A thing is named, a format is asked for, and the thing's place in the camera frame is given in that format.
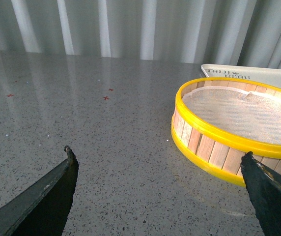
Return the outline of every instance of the terrazzo surface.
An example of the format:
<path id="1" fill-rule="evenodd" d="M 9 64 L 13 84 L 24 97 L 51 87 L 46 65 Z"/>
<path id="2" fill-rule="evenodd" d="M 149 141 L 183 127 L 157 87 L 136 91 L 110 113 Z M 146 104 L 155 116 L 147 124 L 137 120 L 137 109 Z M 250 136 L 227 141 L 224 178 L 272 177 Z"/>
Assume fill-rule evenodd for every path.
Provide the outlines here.
<path id="1" fill-rule="evenodd" d="M 245 188 L 190 162 L 170 134 L 200 65 L 0 52 L 0 207 L 80 164 L 64 236 L 262 236 Z"/>

